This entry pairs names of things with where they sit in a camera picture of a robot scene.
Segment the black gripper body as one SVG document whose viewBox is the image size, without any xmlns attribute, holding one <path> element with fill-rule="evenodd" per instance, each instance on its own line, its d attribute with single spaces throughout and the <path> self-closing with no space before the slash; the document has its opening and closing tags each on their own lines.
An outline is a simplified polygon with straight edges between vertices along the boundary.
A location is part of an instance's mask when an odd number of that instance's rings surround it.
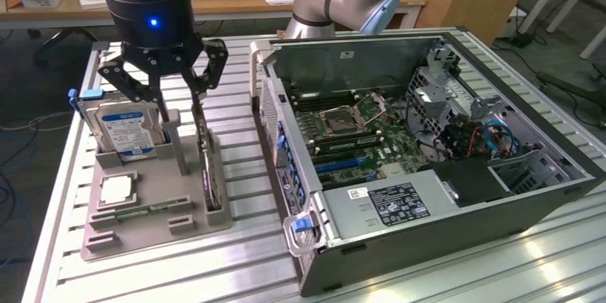
<svg viewBox="0 0 606 303">
<path fill-rule="evenodd" d="M 191 0 L 105 0 L 123 40 L 123 57 L 143 72 L 167 76 L 192 65 L 204 43 Z"/>
</svg>

